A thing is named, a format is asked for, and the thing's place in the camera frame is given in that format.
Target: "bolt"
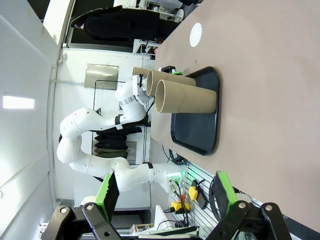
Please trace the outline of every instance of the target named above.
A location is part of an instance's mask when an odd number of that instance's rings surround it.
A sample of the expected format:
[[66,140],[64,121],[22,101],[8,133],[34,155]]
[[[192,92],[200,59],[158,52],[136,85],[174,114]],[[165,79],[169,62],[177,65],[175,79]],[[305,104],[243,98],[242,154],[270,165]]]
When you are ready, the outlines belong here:
[[67,208],[63,207],[60,209],[60,213],[64,214],[65,212],[67,212]]
[[244,209],[246,207],[246,204],[244,202],[239,203],[239,208]]
[[272,206],[271,206],[271,205],[267,205],[267,206],[265,206],[265,210],[267,210],[267,211],[271,211],[271,210],[272,210]]
[[93,209],[93,208],[94,208],[94,206],[92,206],[92,205],[86,206],[86,209],[89,210],[89,211],[90,211],[91,209]]

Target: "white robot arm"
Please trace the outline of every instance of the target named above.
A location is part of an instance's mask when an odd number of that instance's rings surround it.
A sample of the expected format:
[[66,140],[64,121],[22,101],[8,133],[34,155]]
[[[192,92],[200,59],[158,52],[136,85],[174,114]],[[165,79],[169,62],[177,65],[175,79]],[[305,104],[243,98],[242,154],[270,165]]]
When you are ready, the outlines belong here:
[[145,83],[141,76],[135,75],[132,81],[122,84],[115,92],[124,115],[105,119],[89,108],[81,108],[60,123],[62,139],[57,148],[58,159],[69,164],[78,172],[104,178],[115,172],[119,191],[125,192],[141,183],[160,183],[166,192],[170,192],[174,180],[181,182],[180,167],[173,163],[141,164],[131,169],[123,157],[102,158],[87,154],[81,150],[83,134],[86,131],[103,131],[124,124],[134,123],[146,116],[144,104],[150,99],[144,91]]

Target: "white circle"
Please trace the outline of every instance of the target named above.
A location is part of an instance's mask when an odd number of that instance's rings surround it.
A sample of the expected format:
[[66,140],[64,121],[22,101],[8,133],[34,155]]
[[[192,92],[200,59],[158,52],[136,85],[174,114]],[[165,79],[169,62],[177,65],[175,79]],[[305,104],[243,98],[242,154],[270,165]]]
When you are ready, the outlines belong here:
[[202,26],[199,22],[197,22],[195,25],[193,25],[191,32],[190,32],[190,45],[191,47],[195,47],[200,42],[202,35]]

